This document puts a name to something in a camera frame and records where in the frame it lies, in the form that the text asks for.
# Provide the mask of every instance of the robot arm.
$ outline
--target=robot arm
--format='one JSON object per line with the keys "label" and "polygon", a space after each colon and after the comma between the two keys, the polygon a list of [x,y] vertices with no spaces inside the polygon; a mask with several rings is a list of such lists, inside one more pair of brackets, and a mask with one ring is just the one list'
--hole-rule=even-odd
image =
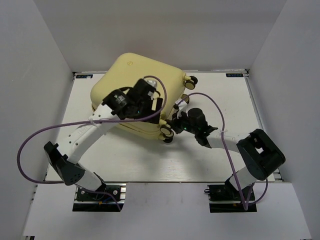
{"label": "robot arm", "polygon": [[[175,109],[177,112],[172,115],[172,120],[166,122],[176,134],[187,131],[194,134],[201,146],[224,149],[222,131],[208,125],[201,109],[192,108],[186,113],[183,101],[176,105]],[[245,163],[245,167],[236,174],[242,190],[257,180],[265,180],[286,160],[279,148],[261,129],[251,133],[224,132],[223,136],[228,150],[240,153]],[[229,193],[238,193],[233,175],[225,181],[225,188]]]}
{"label": "robot arm", "polygon": [[[100,104],[89,120],[119,120],[117,115],[111,114],[112,109]],[[68,137],[52,144],[50,141],[44,146],[50,165],[58,173],[64,183],[69,186],[76,184],[88,190],[96,191],[104,183],[98,175],[82,166],[79,161],[82,155],[102,135],[117,123],[95,123],[79,126]]]}
{"label": "robot arm", "polygon": [[[91,124],[81,125],[66,138],[55,144],[49,141],[44,146],[50,165],[67,186],[75,184],[91,191],[105,191],[101,177],[79,163],[87,149],[117,124],[99,123],[99,120],[139,119],[157,112],[163,99],[158,97],[156,109],[152,110],[156,88],[156,81],[139,79],[134,87],[112,91],[89,117]],[[147,122],[158,123],[159,119],[160,113]]]}

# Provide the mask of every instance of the white platform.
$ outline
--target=white platform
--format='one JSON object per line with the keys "label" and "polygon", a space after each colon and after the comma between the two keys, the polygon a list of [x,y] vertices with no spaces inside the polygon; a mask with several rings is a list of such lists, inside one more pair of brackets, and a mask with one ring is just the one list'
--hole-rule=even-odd
{"label": "white platform", "polygon": [[[311,238],[294,188],[271,183],[257,212],[210,213],[205,183],[128,183],[121,212],[72,212],[75,186],[39,185],[24,230],[34,240]],[[263,192],[264,183],[254,191]]]}
{"label": "white platform", "polygon": [[[258,127],[244,78],[224,73],[196,73],[196,90],[213,96],[221,106],[230,131]],[[76,79],[63,122],[91,114],[89,93],[102,74]],[[190,107],[203,109],[212,126],[221,126],[218,111],[203,97],[192,97]],[[59,137],[74,127],[63,128]],[[125,145],[126,151],[120,150]],[[244,166],[232,154],[236,169]],[[224,182],[231,170],[223,150],[197,144],[191,134],[176,135],[170,145],[148,141],[120,129],[102,137],[81,162],[107,181],[127,183],[121,212],[72,212],[75,186],[39,185],[26,222],[24,236],[35,240],[301,240],[310,233],[290,183],[271,183],[257,212],[210,213],[206,183]],[[48,180],[59,177],[49,169]],[[153,181],[167,183],[136,183]],[[256,196],[264,183],[254,186]]]}
{"label": "white platform", "polygon": [[[243,77],[229,78],[225,73],[189,73],[198,78],[195,90],[210,95],[220,106],[231,132],[249,133],[258,128],[257,118]],[[74,80],[63,122],[87,120],[92,113],[90,91],[103,76]],[[203,96],[192,96],[189,108],[199,107],[213,127],[222,126],[215,106]],[[76,127],[64,127],[58,138],[65,138]],[[231,153],[236,170],[245,166],[238,153]],[[223,149],[200,146],[194,136],[183,132],[169,145],[160,140],[146,140],[113,128],[100,138],[80,161],[109,182],[224,182],[231,168]],[[49,168],[47,180],[59,180]]]}

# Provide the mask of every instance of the purple cable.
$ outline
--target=purple cable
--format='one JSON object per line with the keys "label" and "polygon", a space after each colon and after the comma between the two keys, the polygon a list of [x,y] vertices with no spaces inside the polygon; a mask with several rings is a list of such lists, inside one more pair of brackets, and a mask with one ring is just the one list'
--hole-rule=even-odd
{"label": "purple cable", "polygon": [[109,197],[112,198],[112,200],[115,202],[116,206],[118,207],[119,209],[119,212],[121,212],[121,207],[118,203],[118,201],[115,199],[114,196],[112,196],[112,194],[108,193],[108,192],[105,192],[105,191],[92,191],[92,190],[89,190],[89,189],[86,189],[86,188],[82,188],[82,190],[86,191],[87,193],[90,193],[90,194],[103,194],[103,195],[108,195]]}
{"label": "purple cable", "polygon": [[[239,182],[239,179],[238,179],[238,176],[237,176],[237,172],[236,172],[236,169],[235,169],[235,166],[234,166],[234,163],[232,162],[232,159],[231,159],[231,156],[230,156],[230,153],[229,153],[229,150],[228,150],[228,147],[227,147],[227,144],[226,144],[226,141],[225,141],[225,117],[220,109],[220,107],[218,106],[218,104],[216,103],[215,100],[213,100],[209,95],[205,94],[205,93],[202,93],[202,92],[193,92],[193,93],[190,93],[188,94],[186,97],[184,97],[177,105],[179,105],[184,99],[192,96],[192,95],[202,95],[202,96],[205,96],[207,97],[208,99],[211,100],[211,102],[213,102],[213,104],[216,106],[216,108],[218,109],[220,115],[221,115],[221,119],[222,119],[222,128],[221,128],[221,141],[222,141],[222,144],[223,144],[223,147],[224,147],[224,150],[225,150],[225,153],[228,157],[228,160],[229,160],[229,163],[230,163],[230,166],[231,166],[231,169],[232,169],[232,174],[234,175],[234,180],[235,180],[235,183],[236,183],[236,186],[238,188],[238,191],[240,193],[240,198],[241,198],[241,203],[243,205],[243,208],[245,211],[248,210],[248,206],[249,206],[249,199],[250,199],[250,196],[251,196],[251,192],[253,190],[253,187],[254,187],[254,183],[250,186],[250,190],[249,190],[249,194],[247,196],[247,201],[245,201],[245,196],[242,192],[242,189],[241,189],[241,185],[240,185],[240,182]],[[267,188],[268,188],[268,179],[266,180],[266,185],[265,185],[265,190],[262,194],[262,196],[255,202],[253,202],[252,204],[255,204],[257,202],[259,202],[263,197],[264,195],[266,194],[267,192]]]}
{"label": "purple cable", "polygon": [[[92,122],[99,124],[99,123],[132,123],[132,122],[140,122],[140,121],[145,121],[148,119],[151,119],[153,117],[155,117],[156,115],[158,115],[159,113],[161,113],[161,111],[165,108],[165,105],[167,103],[167,90],[165,88],[164,83],[156,76],[152,76],[152,75],[148,75],[145,76],[144,78],[153,78],[155,80],[157,80],[162,88],[163,88],[163,92],[164,92],[164,100],[163,100],[163,104],[162,107],[156,111],[155,113],[151,114],[150,116],[146,116],[146,117],[142,117],[142,118],[138,118],[138,119],[124,119],[124,120],[109,120],[109,119],[101,119],[101,120],[94,120]],[[74,125],[87,125],[87,124],[91,124],[91,121],[87,120],[87,121],[76,121],[76,122],[69,122],[69,123],[62,123],[62,124],[57,124],[57,125],[52,125],[52,126],[47,126],[45,128],[42,128],[34,133],[32,133],[30,136],[28,136],[26,138],[26,140],[24,140],[24,142],[21,144],[21,146],[19,147],[19,150],[17,152],[17,156],[16,156],[16,163],[19,169],[19,172],[21,173],[21,175],[27,179],[30,182],[33,182],[35,184],[63,184],[63,181],[39,181],[39,180],[34,180],[30,177],[28,177],[25,172],[23,171],[22,167],[21,167],[21,152],[24,149],[25,145],[36,135],[47,131],[47,130],[51,130],[51,129],[57,129],[57,128],[62,128],[62,127],[67,127],[67,126],[74,126]]]}

